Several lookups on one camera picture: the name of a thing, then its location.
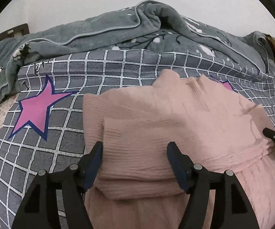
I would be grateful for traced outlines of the grey-green fleece blanket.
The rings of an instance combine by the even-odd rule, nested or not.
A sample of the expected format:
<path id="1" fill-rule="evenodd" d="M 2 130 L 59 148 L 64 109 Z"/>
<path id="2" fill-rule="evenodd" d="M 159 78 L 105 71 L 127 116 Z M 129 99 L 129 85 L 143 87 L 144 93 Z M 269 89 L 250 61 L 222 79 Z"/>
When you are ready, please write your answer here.
<path id="1" fill-rule="evenodd" d="M 166 4 L 144 1 L 134 7 L 0 41 L 0 102 L 19 91 L 17 72 L 25 64 L 95 49 L 149 48 L 152 38 L 163 30 L 168 39 L 165 45 L 154 46 L 153 51 L 193 53 L 195 45 L 200 44 L 204 55 L 229 58 L 233 63 L 251 67 L 254 73 L 270 74 L 275 84 L 275 61 L 263 33 L 234 36 L 184 17 Z"/>

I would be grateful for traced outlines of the pink knit sweater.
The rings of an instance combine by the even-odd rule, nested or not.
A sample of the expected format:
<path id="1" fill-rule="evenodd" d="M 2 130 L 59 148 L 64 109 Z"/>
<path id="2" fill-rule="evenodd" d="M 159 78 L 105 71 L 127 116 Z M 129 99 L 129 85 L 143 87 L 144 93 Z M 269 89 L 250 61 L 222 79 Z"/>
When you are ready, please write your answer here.
<path id="1" fill-rule="evenodd" d="M 151 86 L 83 97 L 86 149 L 103 158 L 85 206 L 94 228 L 177 228 L 188 196 L 175 180 L 167 145 L 209 171 L 232 170 L 260 228 L 275 224 L 273 123 L 262 105 L 205 76 L 165 69 Z"/>

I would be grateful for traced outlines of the grey checked star duvet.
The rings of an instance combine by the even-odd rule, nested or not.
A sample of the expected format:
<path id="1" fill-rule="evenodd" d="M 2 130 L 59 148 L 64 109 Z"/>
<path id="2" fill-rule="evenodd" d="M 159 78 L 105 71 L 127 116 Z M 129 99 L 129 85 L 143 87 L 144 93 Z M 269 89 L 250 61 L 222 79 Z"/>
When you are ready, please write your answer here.
<path id="1" fill-rule="evenodd" d="M 47 85 L 52 85 L 55 93 L 65 92 L 68 96 L 50 106 L 46 139 L 29 125 L 14 133 L 20 116 L 19 103 L 7 111 L 0 126 L 0 228 L 12 226 L 22 197 L 39 170 L 61 171 L 80 159 L 85 149 L 85 94 L 151 85 L 164 69 L 171 69 L 180 77 L 205 75 L 231 86 L 235 92 L 263 105 L 275 126 L 274 70 L 265 74 L 200 51 L 157 54 L 147 50 L 102 50 L 23 66 L 18 73 L 19 100 L 38 95 Z"/>

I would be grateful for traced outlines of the dark wooden bed headboard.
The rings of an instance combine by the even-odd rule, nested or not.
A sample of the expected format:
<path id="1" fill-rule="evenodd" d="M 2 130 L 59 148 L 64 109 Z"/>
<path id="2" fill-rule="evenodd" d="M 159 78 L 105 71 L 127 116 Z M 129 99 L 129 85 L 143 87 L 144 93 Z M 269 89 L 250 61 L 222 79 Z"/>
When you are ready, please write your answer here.
<path id="1" fill-rule="evenodd" d="M 0 41 L 7 38 L 15 38 L 28 35 L 29 33 L 29 26 L 27 23 L 24 23 L 0 33 Z"/>

